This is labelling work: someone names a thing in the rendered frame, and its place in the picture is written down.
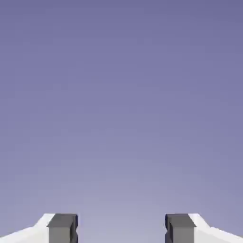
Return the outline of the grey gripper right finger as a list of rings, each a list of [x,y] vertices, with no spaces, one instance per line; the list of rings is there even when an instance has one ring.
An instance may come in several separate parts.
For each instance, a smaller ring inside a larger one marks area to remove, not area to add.
[[[211,227],[198,213],[165,215],[165,243],[243,243],[243,237]]]

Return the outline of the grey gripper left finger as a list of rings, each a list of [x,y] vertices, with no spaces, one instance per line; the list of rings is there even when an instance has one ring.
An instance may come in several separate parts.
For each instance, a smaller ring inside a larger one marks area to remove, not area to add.
[[[0,243],[78,243],[78,215],[45,213],[32,227],[0,237]]]

